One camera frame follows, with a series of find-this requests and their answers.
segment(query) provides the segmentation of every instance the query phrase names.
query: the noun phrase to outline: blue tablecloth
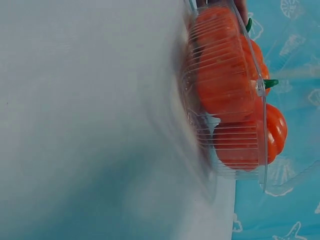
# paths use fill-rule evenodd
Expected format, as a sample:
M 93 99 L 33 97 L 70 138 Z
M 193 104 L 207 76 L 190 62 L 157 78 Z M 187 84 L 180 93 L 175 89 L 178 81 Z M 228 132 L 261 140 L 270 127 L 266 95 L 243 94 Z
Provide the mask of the blue tablecloth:
M 247 4 L 253 18 L 250 37 L 262 48 L 270 71 L 300 70 L 294 80 L 280 79 L 267 97 L 284 111 L 288 139 L 268 168 L 265 193 L 256 181 L 237 182 L 232 239 L 319 240 L 320 3 L 248 0 Z M 308 79 L 298 76 L 301 71 Z

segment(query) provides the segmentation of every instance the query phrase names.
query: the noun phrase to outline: green stem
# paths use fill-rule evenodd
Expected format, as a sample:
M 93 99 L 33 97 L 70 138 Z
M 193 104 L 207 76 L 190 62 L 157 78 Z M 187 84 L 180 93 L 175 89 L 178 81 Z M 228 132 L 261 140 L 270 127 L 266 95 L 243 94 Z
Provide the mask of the green stem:
M 269 89 L 279 84 L 278 79 L 264 79 L 264 88 Z
M 250 17 L 249 20 L 248 20 L 248 24 L 245 26 L 245 29 L 246 29 L 247 33 L 250 32 L 251 27 L 252 27 L 252 19 Z

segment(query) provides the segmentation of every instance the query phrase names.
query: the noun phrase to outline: tomato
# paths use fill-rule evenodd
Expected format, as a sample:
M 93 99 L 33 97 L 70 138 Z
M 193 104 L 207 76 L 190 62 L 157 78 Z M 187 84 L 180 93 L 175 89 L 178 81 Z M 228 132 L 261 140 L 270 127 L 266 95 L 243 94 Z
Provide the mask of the tomato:
M 257 97 L 239 38 L 208 45 L 200 57 L 196 90 L 204 109 L 223 122 L 238 122 L 254 110 Z
M 250 73 L 251 79 L 257 80 L 259 78 L 259 76 L 258 76 L 258 72 L 257 72 L 256 66 L 255 66 L 254 60 L 252 58 L 252 54 L 251 54 L 251 50 L 250 50 L 248 41 L 247 41 L 246 37 L 243 35 L 240 36 L 240 39 L 241 39 L 242 49 L 244 52 L 245 60 L 247 62 L 247 67 L 248 67 L 248 71 Z M 264 56 L 263 56 L 263 53 L 262 53 L 260 47 L 252 39 L 250 39 L 250 43 L 251 43 L 254 55 L 256 57 L 257 63 L 259 65 L 262 78 L 264 80 L 270 79 L 269 70 L 267 68 L 267 65 L 264 63 Z M 270 90 L 271 90 L 270 88 L 266 89 L 265 94 L 268 95 Z
M 200 46 L 240 34 L 238 20 L 228 7 L 209 7 L 199 13 L 190 37 Z
M 282 113 L 266 104 L 267 163 L 272 163 L 285 146 L 288 128 Z M 227 167 L 250 172 L 259 166 L 257 136 L 263 136 L 263 122 L 221 122 L 213 131 L 213 145 L 217 157 Z

